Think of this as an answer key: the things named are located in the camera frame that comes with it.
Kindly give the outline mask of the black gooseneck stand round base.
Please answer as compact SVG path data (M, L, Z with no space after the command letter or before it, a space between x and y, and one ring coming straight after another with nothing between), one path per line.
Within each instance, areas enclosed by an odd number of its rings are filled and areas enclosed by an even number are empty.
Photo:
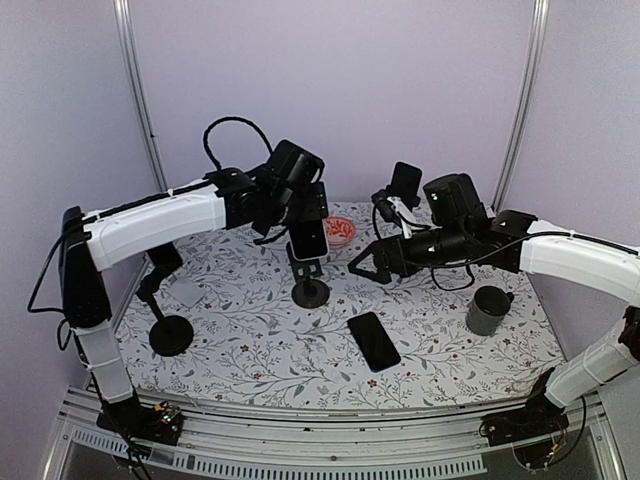
M152 350L162 357L175 357L189 348L194 339L194 329L182 316L165 315L155 299L155 293L168 275L164 268L154 267L141 280L136 296L150 308L156 319L149 331Z

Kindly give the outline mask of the small round base phone stand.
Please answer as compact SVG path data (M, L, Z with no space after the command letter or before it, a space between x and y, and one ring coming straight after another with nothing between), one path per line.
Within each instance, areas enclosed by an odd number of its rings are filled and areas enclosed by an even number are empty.
M330 289L320 279L323 275L320 260L297 259L290 242L286 244L286 252L295 281L291 290L294 303L305 309L315 309L325 305L329 300Z

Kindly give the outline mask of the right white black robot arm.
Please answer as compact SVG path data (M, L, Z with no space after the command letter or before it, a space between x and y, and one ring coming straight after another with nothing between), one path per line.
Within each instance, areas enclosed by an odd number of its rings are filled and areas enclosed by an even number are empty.
M445 175L422 189L431 211L430 228L410 217L414 194L407 195L408 205L393 200L387 190L373 195L375 210L404 231L369 244L349 262L350 273L388 284L394 274L406 278L422 269L489 265L557 277L626 302L622 319L606 335L544 372L523 407L485 416L480 431L495 446L567 427L568 405L639 363L638 249L514 210L489 217L465 173Z

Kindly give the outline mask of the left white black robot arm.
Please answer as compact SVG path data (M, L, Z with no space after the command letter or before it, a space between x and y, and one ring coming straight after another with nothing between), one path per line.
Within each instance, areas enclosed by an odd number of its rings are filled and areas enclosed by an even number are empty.
M243 225L266 236L271 228L282 225L290 237L293 268L317 262L328 252L324 168L322 159L282 140L265 163L248 172L217 168L185 186L108 210L83 213L80 207L72 207L64 213L61 235L50 252L59 258L62 305L58 311L99 393L99 427L124 440L176 445L184 421L177 406L140 403L110 323L103 271L147 254L153 269L136 294L156 319L149 343L162 357L180 355L191 345L194 329L182 316L163 314L154 298L162 281L182 265L175 241Z

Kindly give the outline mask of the black phone with white edge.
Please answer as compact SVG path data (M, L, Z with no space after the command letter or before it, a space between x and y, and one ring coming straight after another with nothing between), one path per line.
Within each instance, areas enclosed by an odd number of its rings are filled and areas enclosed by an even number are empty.
M289 227L293 257L299 261L315 260L329 253L325 225L322 220L295 223Z

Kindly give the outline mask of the tall black clamp phone stand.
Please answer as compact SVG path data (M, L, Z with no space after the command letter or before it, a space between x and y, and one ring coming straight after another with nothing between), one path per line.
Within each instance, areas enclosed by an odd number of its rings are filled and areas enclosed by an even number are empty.
M420 203L420 198L417 194L417 191L413 189L394 188L392 185L387 185L385 188L385 192L389 199L397 199L409 211L412 211Z

